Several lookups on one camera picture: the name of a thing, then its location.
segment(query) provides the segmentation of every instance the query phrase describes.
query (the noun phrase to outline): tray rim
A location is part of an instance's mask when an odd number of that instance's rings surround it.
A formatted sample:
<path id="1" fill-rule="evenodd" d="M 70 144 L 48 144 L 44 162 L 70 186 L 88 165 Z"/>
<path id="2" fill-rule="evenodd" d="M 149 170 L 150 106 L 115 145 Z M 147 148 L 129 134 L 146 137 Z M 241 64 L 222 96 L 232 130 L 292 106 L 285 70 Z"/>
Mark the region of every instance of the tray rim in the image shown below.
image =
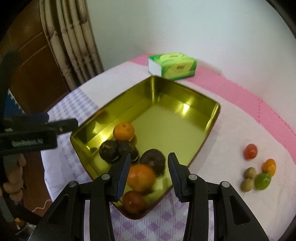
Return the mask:
<path id="1" fill-rule="evenodd" d="M 72 144 L 72 146 L 73 146 L 73 148 L 74 148 L 74 150 L 75 150 L 77 156 L 78 156 L 78 151 L 76 150 L 75 145 L 79 145 L 79 144 L 76 142 L 76 139 L 75 139 L 76 134 L 77 134 L 82 128 L 84 128 L 87 124 L 89 124 L 89 122 L 92 121 L 97 115 L 99 115 L 99 114 L 100 114 L 100 111 L 102 111 L 107 105 L 109 105 L 109 103 L 111 103 L 112 101 L 114 101 L 114 100 L 118 99 L 119 97 L 121 97 L 123 94 L 125 94 L 127 91 L 129 91 L 131 88 L 133 88 L 133 87 L 135 87 L 136 85 L 139 85 L 139 84 L 141 84 L 141 83 L 147 81 L 148 79 L 150 79 L 150 78 L 152 78 L 152 77 L 160 78 L 160 79 L 163 79 L 163 80 L 166 80 L 166 81 L 171 81 L 171 80 L 168 80 L 168 79 L 165 79 L 165 78 L 162 78 L 162 77 L 159 77 L 159 76 L 155 76 L 155 75 L 151 75 L 151 76 L 149 76 L 148 78 L 146 78 L 146 79 L 144 79 L 144 80 L 142 80 L 142 81 L 136 83 L 135 85 L 131 86 L 130 88 L 128 88 L 128 89 L 125 90 L 124 92 L 120 93 L 119 95 L 117 95 L 116 97 L 114 97 L 113 99 L 111 99 L 111 100 L 110 100 L 109 102 L 107 102 L 104 106 L 102 106 L 101 108 L 99 108 L 99 109 L 98 109 L 93 115 L 91 115 L 89 118 L 87 118 L 87 119 L 86 119 L 86 120 L 85 120 L 80 126 L 78 126 L 77 129 L 75 129 L 75 130 L 71 133 L 71 135 L 70 135 L 70 142 L 71 142 L 71 144 Z M 207 133 L 207 135 L 206 135 L 204 141 L 202 142 L 200 148 L 198 149 L 198 151 L 196 152 L 196 154 L 193 156 L 193 158 L 190 160 L 189 164 L 187 165 L 187 167 L 190 167 L 190 165 L 192 164 L 192 162 L 195 160 L 195 158 L 197 157 L 198 153 L 199 153 L 200 150 L 202 149 L 203 145 L 205 144 L 206 140 L 208 139 L 208 137 L 209 137 L 209 135 L 210 135 L 210 133 L 211 133 L 211 131 L 212 131 L 212 128 L 214 127 L 214 125 L 215 125 L 215 123 L 216 123 L 216 121 L 217 121 L 217 119 L 218 119 L 218 116 L 219 116 L 219 114 L 220 114 L 220 112 L 221 112 L 221 105 L 220 105 L 219 102 L 215 101 L 214 99 L 212 99 L 212 98 L 206 96 L 205 94 L 203 94 L 203 93 L 201 93 L 201 92 L 196 91 L 195 89 L 192 89 L 192 88 L 190 88 L 190 87 L 188 87 L 188 86 L 185 86 L 185 85 L 180 84 L 180 83 L 175 82 L 175 81 L 171 81 L 171 82 L 173 82 L 174 84 L 179 85 L 179 86 L 181 86 L 181 87 L 184 87 L 184 88 L 186 88 L 186 89 L 189 89 L 189 90 L 193 91 L 193 92 L 196 93 L 196 94 L 203 95 L 204 97 L 206 97 L 206 98 L 208 98 L 208 99 L 214 101 L 214 102 L 216 103 L 216 106 L 217 106 L 217 108 L 216 108 L 216 112 L 215 112 L 215 116 L 214 116 L 214 118 L 212 119 L 212 124 L 211 124 L 210 128 L 208 129 L 208 133 Z M 90 178 L 91 178 L 92 181 L 93 181 L 94 178 L 91 176 L 90 172 L 86 169 L 86 166 L 85 166 L 84 163 L 80 160 L 80 158 L 79 158 L 79 161 L 80 161 L 80 163 L 82 164 L 83 168 L 85 169 L 86 173 L 90 176 Z M 90 165 L 90 167 L 91 167 L 92 171 L 94 171 L 94 172 L 96 173 L 96 171 L 95 171 L 95 169 L 92 167 L 92 165 Z M 113 206 L 114 206 L 114 207 L 115 207 L 115 208 L 116 208 L 116 209 L 117 209 L 122 215 L 124 215 L 126 218 L 129 218 L 129 219 L 132 219 L 132 220 L 138 220 L 138 219 L 141 219 L 141 218 L 143 218 L 144 216 L 146 216 L 146 215 L 147 215 L 147 214 L 148 214 L 153 208 L 155 208 L 156 205 L 157 205 L 157 204 L 158 204 L 158 203 L 159 203 L 159 202 L 160 202 L 160 201 L 161 201 L 161 200 L 162 200 L 162 199 L 163 199 L 163 198 L 164 198 L 164 197 L 165 197 L 165 196 L 171 191 L 172 187 L 173 187 L 173 185 L 171 185 L 171 186 L 170 186 L 170 187 L 164 192 L 164 194 L 163 194 L 163 195 L 157 200 L 157 202 L 155 202 L 155 203 L 154 203 L 153 205 L 151 205 L 147 210 L 145 210 L 145 212 L 143 212 L 143 213 L 141 213 L 140 215 L 135 216 L 135 217 L 131 217 L 132 215 L 131 215 L 131 216 L 126 215 L 126 214 L 125 214 L 124 212 L 122 212 L 121 209 L 120 209 L 119 207 L 117 207 L 113 202 L 111 202 L 111 203 L 112 203 L 112 205 L 113 205 Z"/>

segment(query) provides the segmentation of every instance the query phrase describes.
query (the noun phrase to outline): mangosteen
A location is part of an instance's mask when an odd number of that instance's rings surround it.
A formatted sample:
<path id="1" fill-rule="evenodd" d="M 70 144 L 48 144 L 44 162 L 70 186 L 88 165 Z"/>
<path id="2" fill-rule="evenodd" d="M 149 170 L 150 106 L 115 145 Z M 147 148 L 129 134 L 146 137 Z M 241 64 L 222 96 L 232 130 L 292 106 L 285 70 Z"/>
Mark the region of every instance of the mangosteen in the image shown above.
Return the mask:
<path id="1" fill-rule="evenodd" d="M 124 152 L 129 152 L 131 155 L 131 162 L 135 162 L 139 158 L 139 151 L 129 141 L 119 141 L 118 152 L 122 156 Z"/>
<path id="2" fill-rule="evenodd" d="M 157 177 L 162 175 L 165 171 L 165 157 L 156 149 L 145 151 L 141 157 L 140 163 L 152 168 Z"/>
<path id="3" fill-rule="evenodd" d="M 119 159 L 118 141 L 107 140 L 102 143 L 99 149 L 100 157 L 108 162 L 113 163 Z"/>

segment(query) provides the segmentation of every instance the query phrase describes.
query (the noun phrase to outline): golden tray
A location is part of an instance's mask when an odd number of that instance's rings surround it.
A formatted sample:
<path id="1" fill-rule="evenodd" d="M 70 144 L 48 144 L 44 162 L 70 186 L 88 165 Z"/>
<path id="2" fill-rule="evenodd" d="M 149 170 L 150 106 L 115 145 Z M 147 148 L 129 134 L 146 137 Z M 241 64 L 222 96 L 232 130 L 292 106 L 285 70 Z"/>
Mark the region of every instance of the golden tray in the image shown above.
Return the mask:
<path id="1" fill-rule="evenodd" d="M 158 149 L 167 158 L 175 152 L 183 165 L 190 165 L 208 137 L 220 112 L 219 103 L 171 80 L 151 76 L 120 94 L 73 131 L 71 143 L 87 173 L 94 180 L 107 173 L 110 164 L 99 156 L 100 145 L 113 139 L 113 129 L 120 122 L 135 128 L 136 148 L 140 156 Z M 166 165 L 153 192 L 145 196 L 148 209 L 130 214 L 121 202 L 113 203 L 126 217 L 146 215 L 172 187 Z M 126 185 L 125 192 L 131 190 Z"/>

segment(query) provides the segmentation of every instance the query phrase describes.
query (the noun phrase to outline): pink tablecloth border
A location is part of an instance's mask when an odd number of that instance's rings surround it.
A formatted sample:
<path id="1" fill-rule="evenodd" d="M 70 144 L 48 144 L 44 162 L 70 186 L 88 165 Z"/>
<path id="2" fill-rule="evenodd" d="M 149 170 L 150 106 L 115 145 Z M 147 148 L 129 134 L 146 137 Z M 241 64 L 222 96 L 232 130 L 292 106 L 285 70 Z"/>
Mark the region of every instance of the pink tablecloth border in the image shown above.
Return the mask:
<path id="1" fill-rule="evenodd" d="M 142 55 L 132 59 L 131 62 L 148 66 L 147 56 Z M 261 98 L 203 67 L 197 67 L 195 76 L 186 80 L 219 95 L 252 116 L 258 124 L 262 125 L 274 139 L 288 150 L 296 164 L 296 134 Z"/>

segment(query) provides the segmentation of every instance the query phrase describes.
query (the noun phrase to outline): green tissue package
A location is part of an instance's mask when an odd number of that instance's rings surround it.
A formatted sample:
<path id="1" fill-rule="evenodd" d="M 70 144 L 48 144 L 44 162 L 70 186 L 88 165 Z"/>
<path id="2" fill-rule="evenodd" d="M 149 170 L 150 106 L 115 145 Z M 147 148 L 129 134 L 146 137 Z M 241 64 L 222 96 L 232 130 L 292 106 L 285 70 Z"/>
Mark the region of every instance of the green tissue package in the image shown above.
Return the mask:
<path id="1" fill-rule="evenodd" d="M 196 59 L 182 53 L 166 53 L 148 57 L 148 70 L 152 75 L 179 80 L 195 75 Z"/>

